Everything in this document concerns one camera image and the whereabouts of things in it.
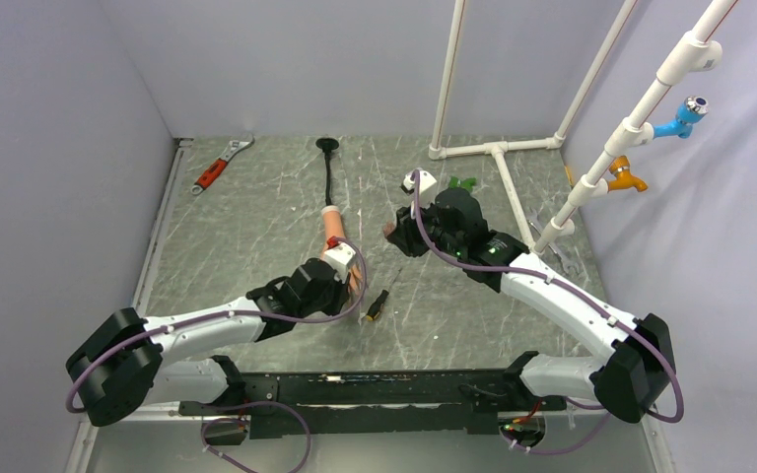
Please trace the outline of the glitter nail polish bottle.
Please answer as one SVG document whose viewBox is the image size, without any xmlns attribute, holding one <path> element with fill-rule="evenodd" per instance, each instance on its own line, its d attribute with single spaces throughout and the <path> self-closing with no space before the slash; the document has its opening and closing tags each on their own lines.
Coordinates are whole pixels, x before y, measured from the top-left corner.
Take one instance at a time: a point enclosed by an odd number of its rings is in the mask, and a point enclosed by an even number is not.
<svg viewBox="0 0 757 473">
<path fill-rule="evenodd" d="M 383 237 L 390 240 L 391 235 L 394 233 L 396 225 L 393 222 L 387 222 L 382 226 Z"/>
</svg>

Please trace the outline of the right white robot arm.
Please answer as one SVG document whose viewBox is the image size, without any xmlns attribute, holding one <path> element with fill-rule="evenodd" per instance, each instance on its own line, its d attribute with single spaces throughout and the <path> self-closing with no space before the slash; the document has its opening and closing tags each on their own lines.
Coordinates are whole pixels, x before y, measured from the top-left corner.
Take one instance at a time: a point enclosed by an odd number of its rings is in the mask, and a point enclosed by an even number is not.
<svg viewBox="0 0 757 473">
<path fill-rule="evenodd" d="M 525 353 L 504 382 L 510 405 L 526 409 L 540 397 L 595 401 L 617 419 L 649 415 L 676 424 L 685 414 L 668 324 L 637 317 L 598 299 L 547 265 L 515 237 L 489 228 L 479 202 L 461 188 L 430 197 L 404 187 L 386 239 L 409 257 L 433 253 L 470 279 L 528 304 L 574 336 L 588 354 L 556 358 Z"/>
</svg>

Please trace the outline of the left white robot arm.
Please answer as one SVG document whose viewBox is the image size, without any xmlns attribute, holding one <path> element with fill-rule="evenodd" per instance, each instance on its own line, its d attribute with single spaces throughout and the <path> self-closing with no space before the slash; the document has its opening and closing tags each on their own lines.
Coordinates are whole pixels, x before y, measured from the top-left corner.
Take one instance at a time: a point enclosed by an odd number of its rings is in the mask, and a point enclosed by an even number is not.
<svg viewBox="0 0 757 473">
<path fill-rule="evenodd" d="M 357 264 L 341 275 L 311 258 L 228 303 L 164 317 L 143 317 L 133 307 L 110 315 L 67 359 L 72 385 L 65 408 L 96 427 L 123 420 L 140 407 L 174 401 L 236 411 L 244 382 L 226 358 L 194 356 L 236 344 L 285 335 L 298 324 L 323 324 L 356 311 L 367 288 Z"/>
</svg>

